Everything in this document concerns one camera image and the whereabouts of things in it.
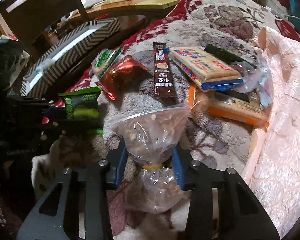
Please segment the light blue snack packet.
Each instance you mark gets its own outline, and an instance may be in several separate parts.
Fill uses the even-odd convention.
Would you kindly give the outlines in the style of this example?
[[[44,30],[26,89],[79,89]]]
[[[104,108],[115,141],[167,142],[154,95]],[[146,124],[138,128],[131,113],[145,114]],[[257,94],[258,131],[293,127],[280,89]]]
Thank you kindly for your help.
[[[54,59],[45,59],[36,67],[35,71],[37,74],[43,74],[47,69],[55,64]]]

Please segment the green snack packet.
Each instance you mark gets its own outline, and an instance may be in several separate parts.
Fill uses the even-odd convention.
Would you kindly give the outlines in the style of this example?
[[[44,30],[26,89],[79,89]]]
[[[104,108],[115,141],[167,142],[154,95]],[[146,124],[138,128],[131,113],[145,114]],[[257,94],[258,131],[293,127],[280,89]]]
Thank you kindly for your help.
[[[87,87],[74,92],[58,94],[65,103],[66,119],[71,129],[88,133],[103,133],[98,97],[100,86]]]

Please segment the clear bag of nuts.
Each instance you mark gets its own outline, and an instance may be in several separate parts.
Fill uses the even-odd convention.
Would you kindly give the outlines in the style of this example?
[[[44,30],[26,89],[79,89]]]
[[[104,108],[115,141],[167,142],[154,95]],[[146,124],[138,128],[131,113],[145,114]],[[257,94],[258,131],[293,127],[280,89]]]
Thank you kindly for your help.
[[[111,130],[124,139],[130,158],[140,167],[126,189],[127,209],[159,214],[184,198],[173,168],[164,163],[172,156],[190,112],[188,103],[180,103],[121,116],[110,123]]]

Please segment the red foil snack packet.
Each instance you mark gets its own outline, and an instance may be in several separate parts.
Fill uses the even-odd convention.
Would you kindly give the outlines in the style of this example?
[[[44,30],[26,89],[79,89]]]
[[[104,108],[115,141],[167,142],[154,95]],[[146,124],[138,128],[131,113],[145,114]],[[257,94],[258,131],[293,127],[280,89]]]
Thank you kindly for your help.
[[[151,76],[147,67],[133,59],[131,55],[126,55],[106,70],[102,77],[96,81],[96,84],[102,88],[102,91],[110,100],[115,101],[118,93],[127,85]]]

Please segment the striped white storage box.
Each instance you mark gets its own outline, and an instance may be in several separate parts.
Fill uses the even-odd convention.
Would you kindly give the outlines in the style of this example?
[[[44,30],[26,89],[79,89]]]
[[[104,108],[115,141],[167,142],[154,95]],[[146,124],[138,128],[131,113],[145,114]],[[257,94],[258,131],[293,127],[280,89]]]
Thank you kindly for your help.
[[[54,44],[41,58],[31,66],[23,77],[20,94],[40,98],[59,77],[76,63],[91,48],[120,30],[117,18],[85,22]],[[45,59],[56,62],[43,74],[35,69]]]

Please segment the pink quilted blanket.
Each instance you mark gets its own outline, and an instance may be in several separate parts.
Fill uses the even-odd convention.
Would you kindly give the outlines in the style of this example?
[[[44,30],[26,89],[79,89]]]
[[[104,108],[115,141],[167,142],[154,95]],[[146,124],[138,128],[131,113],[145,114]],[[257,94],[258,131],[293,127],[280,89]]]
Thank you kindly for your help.
[[[264,27],[252,45],[271,71],[274,95],[268,127],[253,130],[242,178],[285,237],[300,217],[300,42]]]

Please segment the green white cookie packet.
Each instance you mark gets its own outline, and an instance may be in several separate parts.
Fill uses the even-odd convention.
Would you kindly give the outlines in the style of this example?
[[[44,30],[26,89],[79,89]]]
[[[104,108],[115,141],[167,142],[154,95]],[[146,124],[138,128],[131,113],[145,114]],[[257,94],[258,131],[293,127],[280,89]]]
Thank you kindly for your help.
[[[96,75],[98,79],[105,74],[105,72],[117,62],[117,59],[121,55],[123,47],[118,47],[116,49],[103,49],[94,58],[91,63],[91,75]]]

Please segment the orange cracker packet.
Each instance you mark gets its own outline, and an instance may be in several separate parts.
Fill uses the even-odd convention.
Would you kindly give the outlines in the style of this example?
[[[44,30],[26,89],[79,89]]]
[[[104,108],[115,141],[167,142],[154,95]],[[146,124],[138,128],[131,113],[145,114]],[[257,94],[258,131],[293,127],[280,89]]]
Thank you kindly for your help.
[[[268,112],[260,107],[255,91],[246,94],[235,90],[204,92],[195,85],[189,88],[189,104],[196,113],[230,119],[245,124],[267,127]]]

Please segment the dark wooden chair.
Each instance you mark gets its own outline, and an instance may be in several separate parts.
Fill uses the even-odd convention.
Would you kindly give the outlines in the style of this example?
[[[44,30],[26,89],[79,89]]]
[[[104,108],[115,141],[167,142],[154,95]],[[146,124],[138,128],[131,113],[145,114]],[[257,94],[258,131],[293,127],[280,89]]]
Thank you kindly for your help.
[[[40,57],[40,52],[33,43],[48,26],[76,9],[82,21],[89,20],[81,0],[26,0],[9,11],[8,7],[16,1],[0,0],[0,14],[12,33],[35,59]]]

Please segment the brown Nescafe coffee stick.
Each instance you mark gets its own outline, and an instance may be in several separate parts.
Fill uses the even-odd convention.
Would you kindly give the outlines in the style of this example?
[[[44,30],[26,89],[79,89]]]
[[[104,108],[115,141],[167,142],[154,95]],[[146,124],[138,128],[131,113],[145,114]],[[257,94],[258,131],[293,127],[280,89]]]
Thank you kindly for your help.
[[[153,42],[154,83],[153,95],[166,106],[177,103],[173,74],[170,68],[169,48],[165,43]]]

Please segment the cracker pack blue red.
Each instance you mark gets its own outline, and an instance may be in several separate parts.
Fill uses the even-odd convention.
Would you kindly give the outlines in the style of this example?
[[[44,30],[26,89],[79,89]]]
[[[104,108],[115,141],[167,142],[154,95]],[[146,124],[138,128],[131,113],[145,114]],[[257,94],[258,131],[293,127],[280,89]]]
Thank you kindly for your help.
[[[202,91],[226,91],[241,87],[241,74],[201,47],[171,47],[169,58]]]

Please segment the dark green wrapper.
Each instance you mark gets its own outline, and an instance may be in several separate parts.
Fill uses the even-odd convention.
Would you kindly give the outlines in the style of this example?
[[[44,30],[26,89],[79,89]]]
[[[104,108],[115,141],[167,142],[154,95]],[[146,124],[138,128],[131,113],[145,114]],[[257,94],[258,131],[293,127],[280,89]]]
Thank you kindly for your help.
[[[218,48],[211,44],[207,44],[204,50],[207,53],[217,57],[218,59],[222,60],[223,62],[225,62],[227,64],[232,64],[233,62],[246,62],[246,63],[250,64],[254,69],[257,68],[256,65],[244,60],[243,58],[241,58],[223,48]]]

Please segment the wooden coffee table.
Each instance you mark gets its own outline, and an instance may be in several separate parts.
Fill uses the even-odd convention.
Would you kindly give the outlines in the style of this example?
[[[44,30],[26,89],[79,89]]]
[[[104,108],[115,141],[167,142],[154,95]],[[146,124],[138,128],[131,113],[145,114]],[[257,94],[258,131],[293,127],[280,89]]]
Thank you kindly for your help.
[[[86,10],[93,20],[99,16],[119,17],[143,15],[149,19],[161,19],[167,16],[180,0],[107,0]]]

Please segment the teal plastic bag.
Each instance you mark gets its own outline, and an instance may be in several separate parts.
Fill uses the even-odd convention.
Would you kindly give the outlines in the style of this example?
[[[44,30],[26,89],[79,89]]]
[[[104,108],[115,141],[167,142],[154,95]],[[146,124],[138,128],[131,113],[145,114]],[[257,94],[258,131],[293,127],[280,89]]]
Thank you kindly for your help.
[[[300,4],[297,0],[289,0],[288,19],[300,34]]]

